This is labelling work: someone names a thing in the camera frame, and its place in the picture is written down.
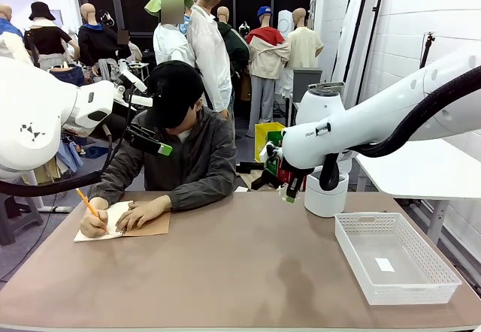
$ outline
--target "gray jacket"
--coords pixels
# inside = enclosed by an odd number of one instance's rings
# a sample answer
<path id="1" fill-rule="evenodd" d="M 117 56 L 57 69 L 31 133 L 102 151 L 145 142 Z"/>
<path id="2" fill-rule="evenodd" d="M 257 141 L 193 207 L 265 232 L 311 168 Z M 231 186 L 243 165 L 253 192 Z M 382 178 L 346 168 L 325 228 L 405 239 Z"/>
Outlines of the gray jacket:
<path id="1" fill-rule="evenodd" d="M 147 191 L 170 191 L 172 210 L 189 210 L 230 195 L 235 181 L 235 155 L 229 124 L 203 107 L 198 122 L 184 143 L 164 129 L 146 125 L 145 113 L 133 123 L 154 130 L 156 138 L 172 146 L 171 155 L 154 156 L 123 143 L 119 152 L 92 187 L 90 197 L 116 203 L 144 166 Z"/>

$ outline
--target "beige jacket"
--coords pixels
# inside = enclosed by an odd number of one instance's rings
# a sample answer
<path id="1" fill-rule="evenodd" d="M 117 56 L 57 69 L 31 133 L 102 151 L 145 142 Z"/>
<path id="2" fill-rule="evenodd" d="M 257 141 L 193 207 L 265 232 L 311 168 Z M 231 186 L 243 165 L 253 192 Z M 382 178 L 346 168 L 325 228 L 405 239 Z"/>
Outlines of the beige jacket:
<path id="1" fill-rule="evenodd" d="M 254 36 L 249 44 L 249 73 L 266 79 L 278 79 L 280 71 L 289 61 L 289 43 L 271 45 Z"/>

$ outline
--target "brown table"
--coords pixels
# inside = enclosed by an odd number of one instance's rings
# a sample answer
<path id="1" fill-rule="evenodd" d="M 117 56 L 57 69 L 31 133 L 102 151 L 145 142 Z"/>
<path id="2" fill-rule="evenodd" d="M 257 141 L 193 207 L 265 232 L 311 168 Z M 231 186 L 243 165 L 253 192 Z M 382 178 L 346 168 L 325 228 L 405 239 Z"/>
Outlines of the brown table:
<path id="1" fill-rule="evenodd" d="M 126 199 L 157 195 L 128 192 Z M 384 210 L 404 214 L 386 195 L 348 194 L 346 211 Z M 166 235 L 73 243 L 83 211 L 77 207 L 0 292 L 3 327 L 481 324 L 481 301 L 466 282 L 445 305 L 369 306 L 337 244 L 334 220 L 307 212 L 303 201 L 282 202 L 276 192 L 235 193 L 174 214 Z"/>

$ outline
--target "pencil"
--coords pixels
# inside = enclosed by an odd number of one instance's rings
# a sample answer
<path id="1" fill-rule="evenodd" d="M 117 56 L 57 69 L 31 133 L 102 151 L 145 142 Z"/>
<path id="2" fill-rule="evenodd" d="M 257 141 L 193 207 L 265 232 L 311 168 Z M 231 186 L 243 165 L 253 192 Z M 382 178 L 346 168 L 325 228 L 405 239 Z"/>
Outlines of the pencil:
<path id="1" fill-rule="evenodd" d="M 90 212 L 92 212 L 92 214 L 97 217 L 98 219 L 100 219 L 100 216 L 98 215 L 97 211 L 90 205 L 89 203 L 89 200 L 87 199 L 87 197 L 85 195 L 83 195 L 82 191 L 79 190 L 79 188 L 77 188 L 77 193 L 78 195 L 80 196 L 80 198 L 82 198 L 82 201 L 85 203 L 85 205 L 87 205 L 87 208 L 89 208 Z"/>

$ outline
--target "white basket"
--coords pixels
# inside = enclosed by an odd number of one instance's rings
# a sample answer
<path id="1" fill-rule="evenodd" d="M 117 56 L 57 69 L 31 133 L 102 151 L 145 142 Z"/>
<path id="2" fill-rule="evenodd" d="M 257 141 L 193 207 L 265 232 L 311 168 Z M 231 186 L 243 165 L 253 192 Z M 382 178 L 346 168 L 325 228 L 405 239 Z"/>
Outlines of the white basket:
<path id="1" fill-rule="evenodd" d="M 369 304 L 448 303 L 461 284 L 400 213 L 335 219 L 337 241 Z"/>

